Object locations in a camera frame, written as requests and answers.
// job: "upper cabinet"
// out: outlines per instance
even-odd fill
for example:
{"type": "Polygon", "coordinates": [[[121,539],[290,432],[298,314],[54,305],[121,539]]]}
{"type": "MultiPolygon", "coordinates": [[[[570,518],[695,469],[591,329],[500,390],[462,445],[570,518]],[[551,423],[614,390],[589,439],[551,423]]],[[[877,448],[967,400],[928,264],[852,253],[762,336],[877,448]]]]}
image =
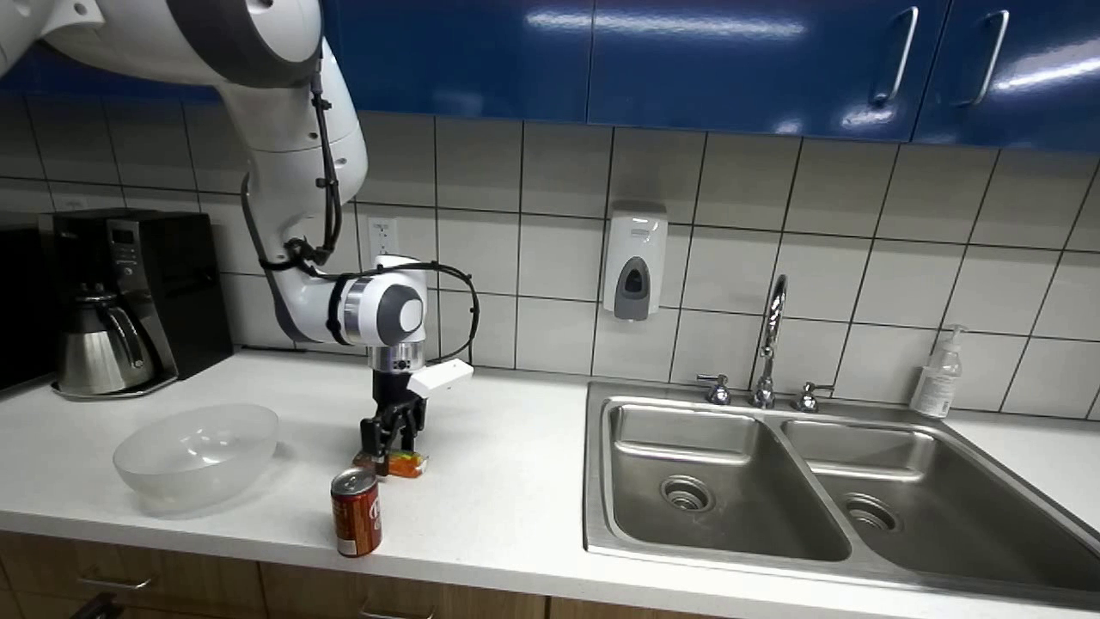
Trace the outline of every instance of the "upper cabinet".
{"type": "Polygon", "coordinates": [[[1100,152],[1100,0],[959,0],[916,141],[1100,152]]]}
{"type": "Polygon", "coordinates": [[[589,117],[589,0],[331,0],[357,108],[445,117],[589,117]]]}
{"type": "Polygon", "coordinates": [[[758,133],[915,132],[945,0],[601,0],[591,121],[758,133]]]}

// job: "spray bottle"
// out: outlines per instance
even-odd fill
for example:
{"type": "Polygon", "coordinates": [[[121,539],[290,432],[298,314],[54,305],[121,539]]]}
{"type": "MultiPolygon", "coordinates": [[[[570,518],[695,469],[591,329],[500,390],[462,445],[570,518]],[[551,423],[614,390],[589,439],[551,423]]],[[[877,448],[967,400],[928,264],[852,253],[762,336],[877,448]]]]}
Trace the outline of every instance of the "spray bottle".
{"type": "Polygon", "coordinates": [[[943,419],[952,409],[959,382],[962,382],[962,327],[952,322],[952,327],[945,327],[936,352],[921,364],[921,382],[916,382],[915,400],[908,405],[915,413],[943,419]]]}

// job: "coffee carafe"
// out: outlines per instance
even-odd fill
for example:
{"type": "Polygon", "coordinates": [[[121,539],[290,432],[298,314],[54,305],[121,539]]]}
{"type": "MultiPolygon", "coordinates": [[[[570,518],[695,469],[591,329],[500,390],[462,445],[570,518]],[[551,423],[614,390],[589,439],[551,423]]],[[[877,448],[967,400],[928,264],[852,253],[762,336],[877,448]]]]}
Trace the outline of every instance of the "coffee carafe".
{"type": "Polygon", "coordinates": [[[156,377],[156,358],[121,299],[105,288],[72,294],[60,329],[57,393],[98,400],[142,390],[156,377]]]}

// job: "wall-mounted dispenser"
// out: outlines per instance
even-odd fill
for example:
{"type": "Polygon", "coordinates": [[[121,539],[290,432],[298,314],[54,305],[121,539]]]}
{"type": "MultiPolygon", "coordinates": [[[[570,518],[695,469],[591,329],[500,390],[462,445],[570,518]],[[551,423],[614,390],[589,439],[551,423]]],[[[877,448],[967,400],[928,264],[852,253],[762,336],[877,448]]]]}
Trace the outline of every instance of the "wall-mounted dispenser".
{"type": "Polygon", "coordinates": [[[651,202],[617,202],[604,243],[604,308],[645,319],[659,305],[668,214],[651,202]]]}

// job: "wall tile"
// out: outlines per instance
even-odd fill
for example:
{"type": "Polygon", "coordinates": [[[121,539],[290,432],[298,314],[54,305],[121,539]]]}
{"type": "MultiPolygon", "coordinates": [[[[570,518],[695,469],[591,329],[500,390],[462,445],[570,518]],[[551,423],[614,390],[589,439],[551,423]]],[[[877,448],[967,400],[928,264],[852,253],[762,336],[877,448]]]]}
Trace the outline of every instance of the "wall tile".
{"type": "Polygon", "coordinates": [[[246,152],[223,108],[187,108],[187,137],[204,194],[240,194],[246,152]]]}
{"type": "Polygon", "coordinates": [[[674,382],[726,375],[730,386],[741,393],[754,377],[755,335],[755,317],[683,308],[674,352],[674,382]]]}
{"type": "Polygon", "coordinates": [[[1065,253],[1034,335],[1100,340],[1100,253],[1065,253]]]}
{"type": "Polygon", "coordinates": [[[892,152],[892,143],[804,141],[786,230],[869,236],[892,152]]]}
{"type": "Polygon", "coordinates": [[[54,214],[126,207],[121,184],[51,183],[51,200],[54,200],[54,214]]]}
{"type": "Polygon", "coordinates": [[[668,382],[674,362],[678,314],[659,308],[643,322],[598,314],[593,327],[593,375],[668,382]]]}
{"type": "Polygon", "coordinates": [[[514,291],[518,215],[441,214],[441,261],[474,276],[478,291],[514,291]]]}
{"type": "Polygon", "coordinates": [[[0,214],[51,214],[54,200],[46,183],[0,180],[0,214]]]}
{"type": "Polygon", "coordinates": [[[204,214],[213,227],[213,253],[221,270],[261,276],[243,210],[227,195],[204,195],[204,214]]]}
{"type": "Polygon", "coordinates": [[[994,160],[994,149],[903,143],[884,207],[880,236],[967,242],[994,160]]]}
{"type": "Polygon", "coordinates": [[[360,115],[369,137],[363,202],[435,202],[435,121],[405,115],[360,115]]]}
{"type": "Polygon", "coordinates": [[[975,243],[1062,246],[1095,160],[1002,152],[975,221],[975,243]]]}
{"type": "Polygon", "coordinates": [[[19,95],[0,95],[0,176],[41,180],[41,157],[32,132],[32,117],[19,95]]]}
{"type": "Polygon", "coordinates": [[[903,405],[931,352],[936,329],[852,327],[840,369],[840,400],[869,400],[903,405]]]}
{"type": "Polygon", "coordinates": [[[669,222],[690,222],[698,195],[701,133],[614,132],[610,207],[662,202],[669,222]]]}
{"type": "Polygon", "coordinates": [[[1071,227],[1069,246],[1100,250],[1100,176],[1094,180],[1088,200],[1071,227]]]}
{"type": "Polygon", "coordinates": [[[957,409],[1001,409],[1029,336],[962,335],[957,409]]]}
{"type": "Polygon", "coordinates": [[[668,227],[659,305],[683,305],[690,227],[668,227]]]}
{"type": "Polygon", "coordinates": [[[1029,335],[1055,276],[1055,250],[974,246],[962,257],[950,322],[1029,335]]]}
{"type": "Polygon", "coordinates": [[[781,230],[796,143],[794,137],[711,133],[695,221],[781,230]]]}
{"type": "Polygon", "coordinates": [[[360,269],[376,264],[378,246],[372,243],[372,221],[393,222],[396,243],[388,250],[408,253],[418,261],[435,261],[435,210],[408,210],[408,207],[360,207],[355,210],[357,221],[357,246],[360,246],[360,269]]]}
{"type": "Polygon", "coordinates": [[[786,276],[786,317],[850,319],[867,250],[869,242],[786,233],[777,264],[786,276]]]}
{"type": "Polygon", "coordinates": [[[518,210],[518,125],[435,121],[441,207],[518,210]]]}
{"type": "Polygon", "coordinates": [[[962,246],[880,242],[859,291],[859,322],[937,327],[962,246]]]}
{"type": "Polygon", "coordinates": [[[850,322],[785,319],[772,369],[777,396],[796,396],[804,382],[830,386],[844,336],[850,322]]]}
{"type": "MultiPolygon", "coordinates": [[[[471,329],[471,294],[441,291],[441,340],[442,352],[454,352],[468,340],[471,329]]],[[[481,322],[474,340],[474,369],[514,369],[514,299],[513,294],[481,294],[481,322]]]]}
{"type": "Polygon", "coordinates": [[[126,210],[195,214],[200,194],[125,184],[126,210]]]}
{"type": "Polygon", "coordinates": [[[591,304],[518,299],[514,335],[514,369],[565,375],[591,372],[591,304]]]}
{"type": "Polygon", "coordinates": [[[598,221],[523,215],[518,291],[593,299],[601,269],[598,221]]]}
{"type": "Polygon", "coordinates": [[[607,127],[526,125],[523,210],[604,215],[607,160],[607,127]]]}
{"type": "Polygon", "coordinates": [[[698,227],[690,236],[683,305],[758,314],[781,233],[698,227]]]}
{"type": "Polygon", "coordinates": [[[221,276],[238,347],[293,347],[274,319],[274,299],[261,276],[221,276]]]}
{"type": "Polygon", "coordinates": [[[125,184],[195,188],[187,121],[176,102],[109,102],[105,121],[125,184]]]}
{"type": "Polygon", "coordinates": [[[51,183],[118,183],[105,115],[97,98],[32,95],[28,108],[51,183]]]}
{"type": "Polygon", "coordinates": [[[1084,419],[1095,400],[1100,343],[1030,340],[1002,413],[1084,419]]]}

